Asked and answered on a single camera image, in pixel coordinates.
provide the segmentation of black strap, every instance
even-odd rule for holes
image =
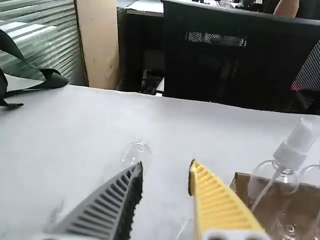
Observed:
[[[12,40],[12,38],[6,34],[4,31],[0,29],[0,51],[4,51],[17,59],[21,62],[25,63],[26,65],[30,66],[33,69],[38,69],[44,76],[45,81],[41,82],[38,85],[31,86],[24,89],[12,90],[7,91],[8,88],[8,81],[4,72],[0,69],[0,106],[8,107],[8,108],[17,108],[21,107],[23,103],[7,103],[4,98],[19,95],[26,91],[32,90],[44,90],[44,89],[57,89],[64,87],[69,83],[69,80],[55,70],[50,68],[37,68],[36,66],[29,63],[25,57],[20,52],[19,48]]]

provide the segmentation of window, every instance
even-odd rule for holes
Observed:
[[[39,68],[54,68],[74,84],[85,84],[73,0],[0,0],[0,29]],[[0,52],[7,74],[43,79],[36,69]]]

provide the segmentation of transparent bottle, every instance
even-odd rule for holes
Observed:
[[[301,183],[312,185],[318,189],[318,200],[320,198],[320,163],[305,167],[301,171],[300,181]],[[309,220],[311,220],[311,224],[304,224],[304,226],[307,225],[310,226],[310,228],[306,230],[306,233],[302,238],[304,240],[320,240],[320,209],[318,210],[315,219]]]
[[[252,172],[247,189],[247,206],[267,233],[271,232],[276,219],[298,190],[296,171],[315,140],[313,124],[301,119],[288,139],[275,151],[274,159],[262,162]]]
[[[301,196],[296,196],[291,204],[286,207],[286,210],[279,216],[275,223],[272,236],[275,239],[283,240],[319,240],[319,223],[320,223],[320,209],[314,209],[315,204],[319,201],[318,197],[307,197],[311,190],[309,187],[313,186],[320,188],[320,165],[311,165],[305,167],[299,176],[301,188],[306,198],[303,200],[304,208],[311,208],[306,211],[299,211],[290,214],[290,209],[295,208],[297,203],[300,203]]]
[[[143,177],[145,177],[151,160],[152,152],[148,145],[146,145],[142,140],[131,142],[117,164],[117,172],[121,172],[122,170],[141,162],[143,167]]]

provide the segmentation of white tabletop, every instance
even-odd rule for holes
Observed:
[[[103,169],[111,177],[127,144],[144,139],[153,161],[132,240],[174,239],[191,215],[193,157],[229,184],[272,159],[302,117],[71,85],[7,101],[24,106],[0,108],[0,223],[40,230],[68,192],[85,193]],[[317,141],[304,166],[319,156]]]
[[[219,7],[215,0],[207,0],[211,6]],[[137,0],[126,7],[128,14],[163,17],[164,4],[160,0]]]

